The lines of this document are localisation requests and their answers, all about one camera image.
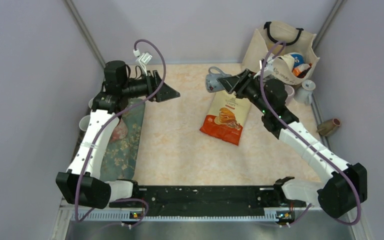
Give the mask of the blue grey mug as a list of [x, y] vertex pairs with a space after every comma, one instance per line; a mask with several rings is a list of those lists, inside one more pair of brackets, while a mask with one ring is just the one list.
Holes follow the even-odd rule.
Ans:
[[231, 77], [231, 74], [225, 73], [216, 66], [211, 66], [208, 69], [208, 74], [205, 77], [205, 87], [209, 93], [224, 91], [225, 88], [219, 82], [219, 78]]

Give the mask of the orange chips bag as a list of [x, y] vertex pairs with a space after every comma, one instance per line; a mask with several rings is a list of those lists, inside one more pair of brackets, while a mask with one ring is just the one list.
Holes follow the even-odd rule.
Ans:
[[251, 108], [246, 98], [219, 91], [199, 129], [202, 133], [238, 146]]

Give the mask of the large pink mug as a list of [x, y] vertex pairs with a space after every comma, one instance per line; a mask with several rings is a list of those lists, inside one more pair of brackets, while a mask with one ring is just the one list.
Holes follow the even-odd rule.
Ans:
[[121, 118], [119, 120], [118, 125], [114, 128], [110, 140], [112, 142], [121, 140], [121, 139], [125, 138], [128, 135], [128, 131], [129, 130], [128, 130], [128, 127], [127, 127], [126, 123]]

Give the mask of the small brown striped cup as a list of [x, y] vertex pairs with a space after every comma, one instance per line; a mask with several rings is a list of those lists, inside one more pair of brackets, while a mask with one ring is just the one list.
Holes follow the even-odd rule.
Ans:
[[319, 124], [317, 128], [317, 132], [322, 137], [329, 137], [332, 135], [339, 127], [341, 126], [341, 121], [338, 118], [328, 119], [321, 124]]

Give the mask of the cream white mug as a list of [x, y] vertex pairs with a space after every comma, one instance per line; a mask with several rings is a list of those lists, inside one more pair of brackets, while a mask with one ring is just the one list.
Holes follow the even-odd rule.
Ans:
[[92, 106], [93, 106], [93, 102], [94, 102], [94, 98], [91, 98], [88, 102], [88, 108], [89, 109], [92, 109]]

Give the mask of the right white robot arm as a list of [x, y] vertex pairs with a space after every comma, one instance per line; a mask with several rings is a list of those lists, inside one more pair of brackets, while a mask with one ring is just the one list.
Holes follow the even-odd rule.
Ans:
[[273, 192], [277, 205], [287, 206], [298, 200], [321, 207], [335, 219], [356, 210], [355, 222], [360, 220], [362, 203], [368, 197], [367, 169], [342, 159], [309, 133], [286, 106], [288, 94], [282, 81], [261, 80], [246, 69], [238, 75], [219, 77], [216, 82], [221, 91], [247, 99], [260, 110], [266, 130], [290, 146], [320, 179], [312, 182], [293, 178], [281, 183]]

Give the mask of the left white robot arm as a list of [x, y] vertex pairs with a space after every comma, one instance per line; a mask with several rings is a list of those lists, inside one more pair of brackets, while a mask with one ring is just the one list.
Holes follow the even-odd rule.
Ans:
[[164, 102], [180, 97], [180, 93], [164, 83], [154, 71], [146, 71], [139, 79], [130, 77], [124, 61], [113, 60], [104, 68], [103, 90], [92, 101], [83, 140], [66, 171], [56, 175], [56, 185], [65, 200], [76, 206], [104, 209], [121, 199], [127, 206], [140, 202], [140, 193], [131, 180], [102, 181], [101, 165], [121, 116], [131, 110], [130, 99], [144, 97], [151, 102]]

